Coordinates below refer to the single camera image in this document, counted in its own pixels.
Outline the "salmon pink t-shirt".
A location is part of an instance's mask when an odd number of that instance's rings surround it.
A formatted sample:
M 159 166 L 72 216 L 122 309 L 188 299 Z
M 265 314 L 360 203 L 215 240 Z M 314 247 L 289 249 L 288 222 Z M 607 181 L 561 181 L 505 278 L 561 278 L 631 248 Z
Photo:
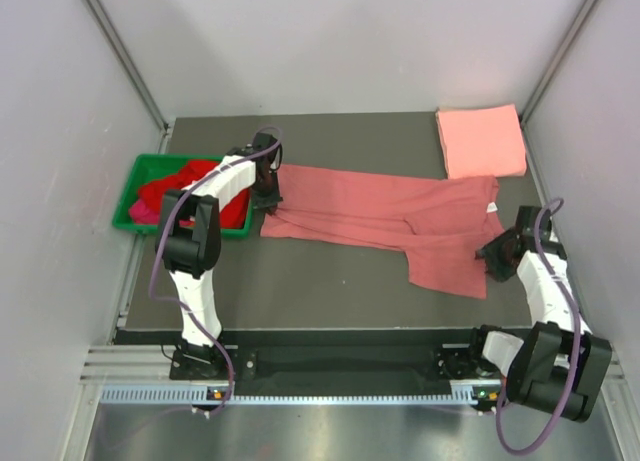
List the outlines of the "salmon pink t-shirt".
M 476 252 L 502 234 L 493 176 L 428 179 L 286 165 L 283 201 L 260 234 L 405 254 L 410 283 L 483 299 Z

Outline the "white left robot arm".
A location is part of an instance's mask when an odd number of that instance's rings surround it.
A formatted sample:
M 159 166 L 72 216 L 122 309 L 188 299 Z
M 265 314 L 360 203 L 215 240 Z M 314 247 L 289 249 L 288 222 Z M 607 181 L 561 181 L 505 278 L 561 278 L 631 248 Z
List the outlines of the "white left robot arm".
M 232 149 L 216 167 L 163 196 L 152 274 L 161 267 L 169 273 L 183 318 L 182 340 L 196 349 L 191 362 L 205 377 L 220 375 L 227 363 L 225 351 L 214 345 L 222 332 L 213 287 L 221 213 L 243 192 L 250 194 L 251 208 L 275 212 L 282 202 L 281 161 L 281 141 L 260 131 L 249 145 Z

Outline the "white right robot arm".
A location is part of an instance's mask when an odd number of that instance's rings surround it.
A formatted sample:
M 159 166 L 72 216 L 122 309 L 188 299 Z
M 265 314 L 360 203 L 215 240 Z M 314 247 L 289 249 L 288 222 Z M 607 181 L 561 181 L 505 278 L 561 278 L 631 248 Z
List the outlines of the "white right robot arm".
M 514 226 L 476 252 L 494 280 L 519 279 L 532 327 L 523 336 L 479 328 L 466 361 L 481 377 L 499 370 L 506 378 L 508 402 L 549 414 L 562 404 L 563 418 L 584 422 L 593 411 L 612 347 L 571 309 L 567 254 L 554 237 L 552 213 L 521 206 Z

